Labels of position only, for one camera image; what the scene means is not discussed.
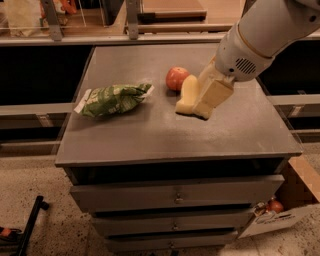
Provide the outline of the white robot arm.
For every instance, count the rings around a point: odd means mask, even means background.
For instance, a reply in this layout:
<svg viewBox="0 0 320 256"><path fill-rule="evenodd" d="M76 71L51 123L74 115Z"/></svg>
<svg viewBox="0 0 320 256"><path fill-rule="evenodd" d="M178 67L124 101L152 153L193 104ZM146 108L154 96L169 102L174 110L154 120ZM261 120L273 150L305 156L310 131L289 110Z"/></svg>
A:
<svg viewBox="0 0 320 256"><path fill-rule="evenodd" d="M209 119L236 82L250 81L293 42L320 28L319 0L256 0L220 41L198 77L192 113Z"/></svg>

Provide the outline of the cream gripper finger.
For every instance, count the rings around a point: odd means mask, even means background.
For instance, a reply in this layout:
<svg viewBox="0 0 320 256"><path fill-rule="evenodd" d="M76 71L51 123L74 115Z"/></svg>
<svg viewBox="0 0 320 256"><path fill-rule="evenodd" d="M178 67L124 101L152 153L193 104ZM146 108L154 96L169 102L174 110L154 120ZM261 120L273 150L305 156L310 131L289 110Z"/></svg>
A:
<svg viewBox="0 0 320 256"><path fill-rule="evenodd" d="M234 91L234 82L214 79L208 81L201 89L192 113L203 119L209 119L213 110L227 100Z"/></svg>
<svg viewBox="0 0 320 256"><path fill-rule="evenodd" d="M216 69L215 58L212 58L198 76L198 82L200 87L204 87L207 82L213 82L219 78L220 72Z"/></svg>

